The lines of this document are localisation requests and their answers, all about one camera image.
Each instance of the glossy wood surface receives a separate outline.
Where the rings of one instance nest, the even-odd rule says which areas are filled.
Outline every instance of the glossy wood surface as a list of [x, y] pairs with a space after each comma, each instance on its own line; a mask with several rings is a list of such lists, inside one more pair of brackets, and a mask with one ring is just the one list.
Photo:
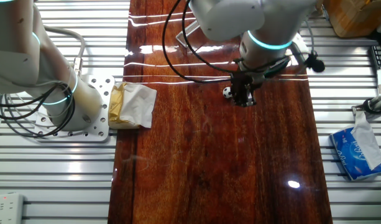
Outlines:
[[[131, 1], [124, 80], [156, 89], [157, 100], [151, 129], [119, 131], [109, 223], [332, 223], [305, 77], [264, 83], [250, 108], [223, 98], [229, 83], [185, 82], [166, 66], [166, 17], [155, 17], [168, 14], [174, 3]], [[167, 49], [176, 68], [193, 76], [227, 76], [175, 40], [175, 19], [180, 16], [170, 22]], [[198, 35], [192, 43], [210, 62], [239, 56], [239, 39], [205, 42]]]

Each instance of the perforated metal plate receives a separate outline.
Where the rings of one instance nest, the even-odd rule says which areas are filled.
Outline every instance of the perforated metal plate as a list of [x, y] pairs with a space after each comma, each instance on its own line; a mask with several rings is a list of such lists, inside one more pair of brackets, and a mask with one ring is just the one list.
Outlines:
[[[88, 75], [86, 77], [88, 83], [94, 86], [102, 97], [101, 112], [99, 117], [94, 123], [92, 123], [88, 128], [82, 131], [59, 131], [54, 136], [48, 136], [46, 138], [38, 138], [39, 142], [103, 142], [109, 137], [109, 103], [110, 103], [110, 92], [114, 86], [114, 78], [105, 76], [99, 77], [96, 75]], [[42, 114], [47, 114], [47, 110], [41, 107], [39, 110]], [[37, 115], [36, 124], [41, 124], [44, 126], [51, 126], [53, 123], [50, 118], [45, 117], [39, 113]], [[48, 128], [36, 126], [34, 128], [36, 133], [47, 133], [50, 131]]]

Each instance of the power outlet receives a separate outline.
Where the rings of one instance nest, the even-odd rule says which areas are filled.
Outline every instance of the power outlet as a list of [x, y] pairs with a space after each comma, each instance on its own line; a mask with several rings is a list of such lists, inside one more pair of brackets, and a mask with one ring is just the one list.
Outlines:
[[0, 195], [0, 224], [21, 224], [23, 196], [17, 193]]

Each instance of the crumpled paper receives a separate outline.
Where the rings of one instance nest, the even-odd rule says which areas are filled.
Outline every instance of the crumpled paper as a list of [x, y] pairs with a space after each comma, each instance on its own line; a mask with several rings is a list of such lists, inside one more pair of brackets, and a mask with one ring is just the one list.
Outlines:
[[152, 127], [157, 91], [134, 83], [118, 83], [111, 92], [109, 126], [112, 129]]

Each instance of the white robotic arm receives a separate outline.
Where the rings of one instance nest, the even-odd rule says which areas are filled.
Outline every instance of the white robotic arm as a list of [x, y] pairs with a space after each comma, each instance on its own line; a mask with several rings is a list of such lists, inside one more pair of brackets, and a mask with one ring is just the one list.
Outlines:
[[[75, 99], [74, 115], [64, 131], [90, 126], [101, 112], [99, 92], [76, 74], [50, 40], [33, 0], [0, 0], [0, 93], [26, 91], [38, 98], [56, 82], [67, 83]], [[56, 89], [43, 103], [55, 125], [66, 118], [67, 100]]]

